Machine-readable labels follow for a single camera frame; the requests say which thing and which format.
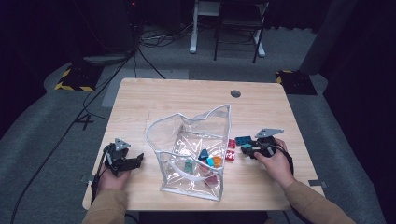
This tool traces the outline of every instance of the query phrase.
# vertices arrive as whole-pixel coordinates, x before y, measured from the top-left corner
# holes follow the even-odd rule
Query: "person's left hand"
[[[119,176],[115,176],[111,173],[110,168],[106,168],[103,164],[100,171],[102,175],[99,180],[98,194],[102,189],[124,189],[131,172],[131,170],[119,172]]]

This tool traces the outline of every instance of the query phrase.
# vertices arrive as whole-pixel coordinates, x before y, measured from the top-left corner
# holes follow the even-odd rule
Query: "sleeve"
[[[82,224],[125,223],[127,193],[120,189],[103,189],[93,201]]]
[[[355,223],[340,207],[302,182],[288,186],[285,195],[290,205],[313,223]]]

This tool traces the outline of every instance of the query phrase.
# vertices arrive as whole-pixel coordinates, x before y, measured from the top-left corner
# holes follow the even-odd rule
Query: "chair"
[[[256,62],[256,57],[259,51],[259,45],[262,40],[263,17],[264,13],[260,11],[260,5],[265,7],[268,0],[221,0],[219,7],[218,23],[215,31],[216,46],[215,57],[218,56],[219,43],[230,43],[219,40],[220,31],[223,29],[237,30],[242,32],[252,33],[251,40],[255,45],[255,52],[253,63]],[[257,43],[254,42],[254,34],[259,32]]]

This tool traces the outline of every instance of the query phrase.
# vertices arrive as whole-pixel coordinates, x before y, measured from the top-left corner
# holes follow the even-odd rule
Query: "transparent bag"
[[[230,105],[153,122],[146,137],[163,174],[161,190],[220,201],[230,129]]]

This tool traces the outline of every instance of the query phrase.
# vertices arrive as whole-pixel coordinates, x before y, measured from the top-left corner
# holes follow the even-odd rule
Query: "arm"
[[[287,150],[283,141],[276,139],[276,142]],[[271,158],[266,158],[258,152],[254,156],[264,164],[268,174],[285,191],[291,207],[303,217],[313,223],[354,223],[336,204],[297,181],[291,174],[288,160],[282,152],[277,150]]]
[[[101,172],[98,195],[82,223],[124,223],[128,195],[123,189],[131,171],[114,176],[103,166]]]

